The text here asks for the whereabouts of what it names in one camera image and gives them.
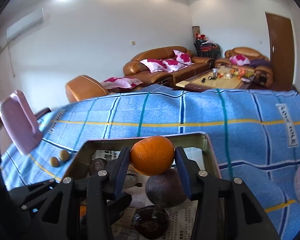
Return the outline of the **pink floral pillow right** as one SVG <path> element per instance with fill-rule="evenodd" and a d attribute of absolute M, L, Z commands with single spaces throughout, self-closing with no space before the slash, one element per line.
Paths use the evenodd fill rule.
<path fill-rule="evenodd" d="M 174 50 L 173 52 L 175 54 L 176 61 L 178 61 L 179 63 L 185 64 L 185 65 L 191 65 L 192 64 L 191 57 L 190 57 L 189 54 L 183 53 L 183 52 L 178 51 L 178 50 Z"/>

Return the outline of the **pink floral pillow middle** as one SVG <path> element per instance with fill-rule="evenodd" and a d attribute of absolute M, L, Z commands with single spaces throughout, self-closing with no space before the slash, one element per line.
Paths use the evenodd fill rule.
<path fill-rule="evenodd" d="M 174 59 L 163 60 L 162 64 L 164 65 L 165 72 L 168 72 L 168 73 L 177 72 L 177 71 L 187 67 L 187 65 L 179 63 L 178 61 L 176 61 Z"/>

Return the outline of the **brown leather chair near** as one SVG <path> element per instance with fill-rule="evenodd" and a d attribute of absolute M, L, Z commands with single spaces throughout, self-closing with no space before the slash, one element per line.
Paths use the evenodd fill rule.
<path fill-rule="evenodd" d="M 65 84 L 66 97 L 70 103 L 109 95 L 109 92 L 95 79 L 80 75 Z"/>

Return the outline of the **small orange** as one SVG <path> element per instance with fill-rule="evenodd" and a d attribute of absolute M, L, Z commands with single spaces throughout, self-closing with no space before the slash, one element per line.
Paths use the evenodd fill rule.
<path fill-rule="evenodd" d="M 87 206 L 86 205 L 81 205 L 80 206 L 80 218 L 82 218 L 86 214 L 87 214 Z"/>

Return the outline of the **brown wooden door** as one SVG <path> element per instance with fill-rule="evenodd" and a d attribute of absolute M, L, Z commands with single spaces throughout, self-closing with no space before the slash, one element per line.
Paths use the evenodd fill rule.
<path fill-rule="evenodd" d="M 273 90 L 288 91 L 292 87 L 295 64 L 294 37 L 289 18 L 266 13 L 273 70 Z"/>

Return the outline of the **pink cookie tin box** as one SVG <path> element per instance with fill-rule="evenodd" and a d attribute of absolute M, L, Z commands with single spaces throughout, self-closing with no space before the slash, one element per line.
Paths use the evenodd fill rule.
<path fill-rule="evenodd" d="M 211 140 L 207 133 L 191 132 L 185 134 L 168 135 L 167 138 L 174 147 L 181 146 L 186 156 L 194 160 L 201 170 L 217 178 L 221 177 L 217 167 L 217 160 L 212 149 Z M 73 162 L 67 169 L 65 176 L 74 180 L 85 179 L 89 174 L 91 161 L 95 158 L 103 158 L 107 161 L 116 159 L 123 147 L 132 147 L 139 138 L 124 139 L 98 139 L 89 140 L 84 143 L 74 157 Z M 145 186 L 148 177 L 138 173 L 139 182 L 142 187 L 131 187 L 122 189 L 132 195 L 132 202 L 125 209 L 123 216 L 112 225 L 112 232 L 115 239 L 143 239 L 132 224 L 133 216 L 142 207 L 152 203 L 147 198 Z M 169 227 L 162 239 L 190 239 L 193 230 L 194 220 L 197 211 L 197 201 L 186 200 L 182 204 L 166 208 L 169 217 Z"/>

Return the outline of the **coffee table with clutter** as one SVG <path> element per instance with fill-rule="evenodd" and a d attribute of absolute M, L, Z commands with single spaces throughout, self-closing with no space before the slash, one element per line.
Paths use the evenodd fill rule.
<path fill-rule="evenodd" d="M 192 92 L 210 89 L 248 89 L 255 79 L 255 73 L 245 68 L 213 68 L 176 83 L 177 88 Z"/>

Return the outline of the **large orange tangerine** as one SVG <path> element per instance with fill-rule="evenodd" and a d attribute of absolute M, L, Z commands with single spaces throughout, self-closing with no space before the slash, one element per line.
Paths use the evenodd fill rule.
<path fill-rule="evenodd" d="M 153 136 L 136 142 L 130 150 L 130 162 L 135 170 L 146 176 L 167 171 L 174 161 L 174 146 L 166 137 Z"/>

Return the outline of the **brown leather three-seat sofa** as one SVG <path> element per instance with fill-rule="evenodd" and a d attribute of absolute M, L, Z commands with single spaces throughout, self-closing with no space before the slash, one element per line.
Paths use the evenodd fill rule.
<path fill-rule="evenodd" d="M 139 53 L 123 67 L 125 77 L 143 85 L 155 83 L 174 87 L 177 83 L 210 69 L 213 59 L 195 56 L 181 46 L 155 48 Z"/>

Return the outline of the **pink floral pillow left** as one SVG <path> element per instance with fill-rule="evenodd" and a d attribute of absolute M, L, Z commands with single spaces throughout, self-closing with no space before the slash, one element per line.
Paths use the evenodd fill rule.
<path fill-rule="evenodd" d="M 161 60 L 156 59 L 144 59 L 140 61 L 141 64 L 145 65 L 151 73 L 165 72 L 164 65 Z"/>

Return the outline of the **white wall air conditioner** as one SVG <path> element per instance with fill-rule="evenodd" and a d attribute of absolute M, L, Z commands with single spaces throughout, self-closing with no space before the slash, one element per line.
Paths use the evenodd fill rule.
<path fill-rule="evenodd" d="M 6 30 L 7 41 L 10 42 L 34 26 L 42 24 L 44 22 L 43 14 L 43 8 L 39 8 L 12 24 Z"/>

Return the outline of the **pink electric kettle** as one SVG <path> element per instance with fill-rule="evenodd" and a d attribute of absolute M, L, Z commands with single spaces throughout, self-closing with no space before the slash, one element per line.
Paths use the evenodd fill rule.
<path fill-rule="evenodd" d="M 0 117 L 12 142 L 22 155 L 29 154 L 43 135 L 24 93 L 15 90 L 0 103 Z"/>

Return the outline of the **blue plaid tablecloth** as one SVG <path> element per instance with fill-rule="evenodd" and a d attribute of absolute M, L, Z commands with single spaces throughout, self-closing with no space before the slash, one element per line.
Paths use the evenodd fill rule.
<path fill-rule="evenodd" d="M 11 145 L 1 158 L 8 189 L 54 178 L 60 150 L 75 155 L 93 139 L 205 132 L 224 179 L 240 177 L 268 212 L 282 239 L 300 230 L 294 176 L 300 165 L 300 94 L 211 89 L 113 94 L 63 106 L 39 119 L 43 139 L 30 154 Z"/>

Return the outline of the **chocolate glazed pastry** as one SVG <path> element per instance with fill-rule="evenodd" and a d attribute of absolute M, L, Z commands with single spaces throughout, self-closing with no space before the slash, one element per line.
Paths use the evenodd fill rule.
<path fill-rule="evenodd" d="M 156 205 L 142 207 L 134 213 L 134 229 L 146 239 L 159 239 L 169 227 L 167 212 Z"/>

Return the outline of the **stacked dark chairs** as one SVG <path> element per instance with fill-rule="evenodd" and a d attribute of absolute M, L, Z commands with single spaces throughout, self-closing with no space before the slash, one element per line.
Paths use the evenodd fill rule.
<path fill-rule="evenodd" d="M 200 33 L 196 33 L 194 38 L 194 46 L 196 48 L 197 56 L 209 57 L 213 60 L 221 58 L 221 48 L 217 43 L 209 40 L 205 35 Z"/>

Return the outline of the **dark purple passion fruit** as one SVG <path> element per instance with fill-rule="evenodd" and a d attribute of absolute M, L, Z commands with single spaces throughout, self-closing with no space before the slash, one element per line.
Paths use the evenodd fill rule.
<path fill-rule="evenodd" d="M 157 176 L 150 176 L 145 186 L 147 198 L 156 206 L 175 207 L 187 200 L 176 168 Z"/>

